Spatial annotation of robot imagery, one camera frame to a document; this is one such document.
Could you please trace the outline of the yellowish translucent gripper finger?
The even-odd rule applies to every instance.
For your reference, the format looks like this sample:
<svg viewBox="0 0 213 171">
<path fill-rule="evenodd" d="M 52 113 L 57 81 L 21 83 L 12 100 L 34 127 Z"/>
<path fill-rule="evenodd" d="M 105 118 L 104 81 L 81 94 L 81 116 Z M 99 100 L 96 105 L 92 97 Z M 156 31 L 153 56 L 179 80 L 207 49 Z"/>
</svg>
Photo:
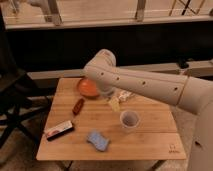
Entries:
<svg viewBox="0 0 213 171">
<path fill-rule="evenodd" d="M 113 96 L 112 98 L 110 98 L 108 100 L 108 104 L 113 111 L 115 111 L 115 112 L 120 111 L 119 99 L 117 97 Z"/>
</svg>

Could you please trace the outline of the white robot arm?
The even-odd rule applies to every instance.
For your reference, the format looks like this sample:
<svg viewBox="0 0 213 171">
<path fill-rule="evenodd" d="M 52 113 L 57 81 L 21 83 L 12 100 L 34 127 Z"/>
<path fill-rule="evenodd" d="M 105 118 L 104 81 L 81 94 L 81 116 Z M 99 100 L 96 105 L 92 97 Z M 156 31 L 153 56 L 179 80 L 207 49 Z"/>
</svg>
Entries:
<svg viewBox="0 0 213 171">
<path fill-rule="evenodd" d="M 187 171 L 213 171 L 213 81 L 187 75 L 122 69 L 115 55 L 100 50 L 83 69 L 106 97 L 115 87 L 197 116 Z"/>
</svg>

